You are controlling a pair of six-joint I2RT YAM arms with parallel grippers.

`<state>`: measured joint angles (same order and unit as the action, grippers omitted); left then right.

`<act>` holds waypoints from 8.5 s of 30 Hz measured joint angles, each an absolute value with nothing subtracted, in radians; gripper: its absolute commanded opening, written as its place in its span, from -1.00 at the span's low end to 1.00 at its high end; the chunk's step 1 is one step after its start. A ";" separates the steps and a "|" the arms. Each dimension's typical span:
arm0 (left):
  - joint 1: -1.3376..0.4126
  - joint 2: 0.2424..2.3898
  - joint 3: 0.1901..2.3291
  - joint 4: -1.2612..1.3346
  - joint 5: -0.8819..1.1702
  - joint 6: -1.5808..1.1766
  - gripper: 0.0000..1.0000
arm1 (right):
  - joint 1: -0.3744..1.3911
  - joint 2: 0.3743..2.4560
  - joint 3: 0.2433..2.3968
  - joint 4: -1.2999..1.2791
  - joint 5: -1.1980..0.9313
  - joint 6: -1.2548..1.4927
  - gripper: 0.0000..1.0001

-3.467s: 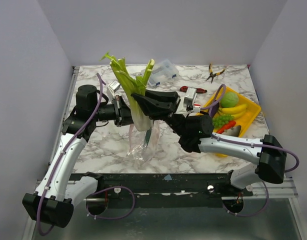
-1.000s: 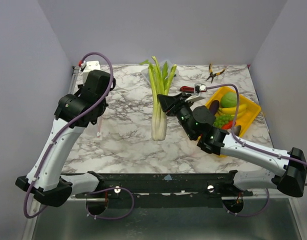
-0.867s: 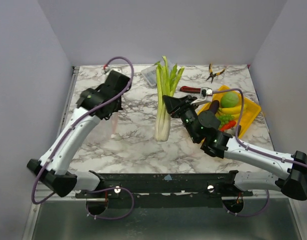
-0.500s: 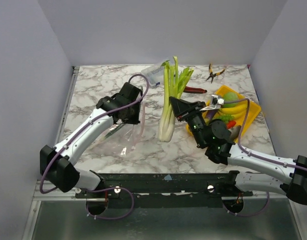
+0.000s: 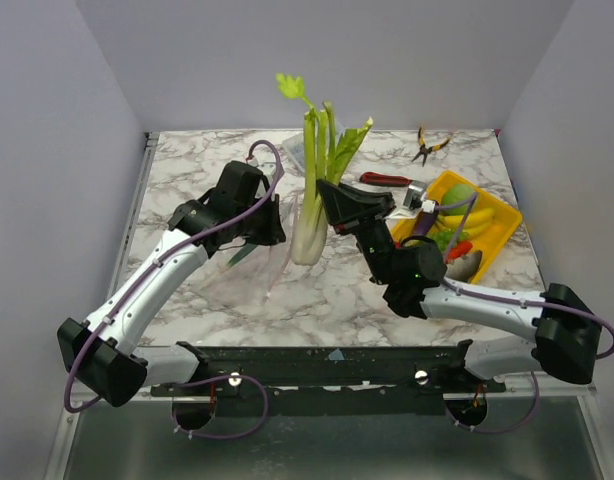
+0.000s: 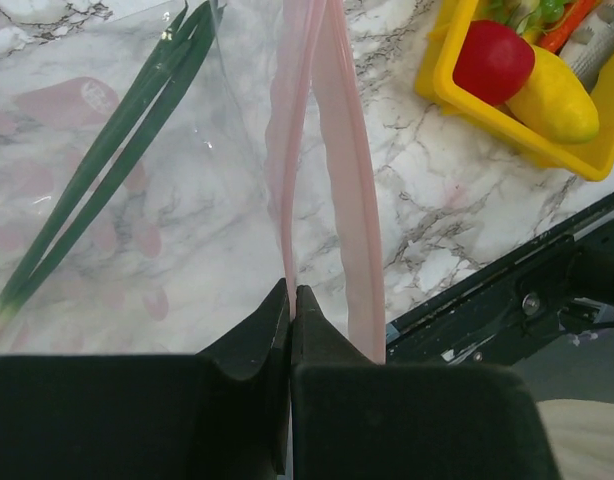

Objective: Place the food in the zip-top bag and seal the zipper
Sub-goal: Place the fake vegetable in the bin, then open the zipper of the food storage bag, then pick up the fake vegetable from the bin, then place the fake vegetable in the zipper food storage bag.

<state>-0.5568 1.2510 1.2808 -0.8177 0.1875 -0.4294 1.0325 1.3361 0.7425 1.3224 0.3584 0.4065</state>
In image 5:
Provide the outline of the toy celery stalk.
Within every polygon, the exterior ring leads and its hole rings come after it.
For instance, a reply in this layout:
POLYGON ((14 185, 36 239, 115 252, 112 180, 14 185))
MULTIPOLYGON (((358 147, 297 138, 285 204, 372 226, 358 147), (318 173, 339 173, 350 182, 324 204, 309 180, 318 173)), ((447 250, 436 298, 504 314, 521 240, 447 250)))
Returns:
POLYGON ((278 91, 288 100, 299 99, 307 106, 303 115, 304 191, 294 226, 291 260, 299 266, 313 266, 320 259, 327 237, 327 220, 317 182, 338 184, 353 157, 373 127, 367 119, 359 128, 339 133, 331 103, 317 107, 306 95, 303 78, 285 73, 275 75, 278 91))

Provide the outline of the clear zip top bag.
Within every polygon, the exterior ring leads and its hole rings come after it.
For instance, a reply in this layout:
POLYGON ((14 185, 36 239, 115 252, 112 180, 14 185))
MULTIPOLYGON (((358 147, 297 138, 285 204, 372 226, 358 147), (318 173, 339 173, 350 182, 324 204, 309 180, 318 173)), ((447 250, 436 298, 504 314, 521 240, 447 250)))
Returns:
POLYGON ((257 246, 244 260, 232 268, 226 266, 240 245, 227 247, 219 252, 216 263, 201 283, 201 293, 214 306, 259 306, 271 296, 291 259, 294 224, 299 217, 301 197, 293 194, 280 206, 282 226, 286 242, 275 246, 257 246))

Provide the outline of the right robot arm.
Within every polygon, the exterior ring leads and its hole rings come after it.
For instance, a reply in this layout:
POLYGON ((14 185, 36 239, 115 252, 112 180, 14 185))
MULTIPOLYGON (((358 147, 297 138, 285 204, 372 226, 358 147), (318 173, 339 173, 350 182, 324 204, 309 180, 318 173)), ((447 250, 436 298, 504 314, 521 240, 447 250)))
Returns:
POLYGON ((543 371, 575 385, 593 379, 601 337, 599 319, 568 286, 544 292, 507 291, 447 278, 441 251, 428 239, 395 243, 386 216, 395 203, 373 193, 326 180, 316 183, 327 222, 356 239, 372 282, 400 317, 449 318, 507 332, 507 337, 467 343, 464 356, 447 367, 447 379, 467 392, 495 376, 543 371))

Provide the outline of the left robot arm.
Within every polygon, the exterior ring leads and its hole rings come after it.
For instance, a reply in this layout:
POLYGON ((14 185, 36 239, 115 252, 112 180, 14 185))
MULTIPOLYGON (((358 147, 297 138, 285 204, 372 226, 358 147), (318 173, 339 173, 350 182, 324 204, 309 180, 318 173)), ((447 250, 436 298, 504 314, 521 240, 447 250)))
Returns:
POLYGON ((67 382, 80 381, 114 407, 159 384, 201 393, 209 372, 193 348, 175 344, 149 353, 138 350, 138 341, 178 287, 221 246, 237 238, 265 246, 284 242, 273 192, 283 174, 278 166, 268 178, 255 166, 231 161, 215 187, 179 205, 130 279, 85 320, 67 319, 59 327, 67 382))

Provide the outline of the green toy scallion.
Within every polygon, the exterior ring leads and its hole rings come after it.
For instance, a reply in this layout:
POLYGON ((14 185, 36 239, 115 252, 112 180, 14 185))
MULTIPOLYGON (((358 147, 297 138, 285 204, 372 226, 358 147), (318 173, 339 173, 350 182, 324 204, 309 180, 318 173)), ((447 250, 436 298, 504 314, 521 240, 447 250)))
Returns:
POLYGON ((245 243, 240 246, 237 252, 228 260, 226 266, 228 268, 232 268, 237 265, 239 262, 244 260, 248 255, 250 255, 257 248, 254 244, 245 243))

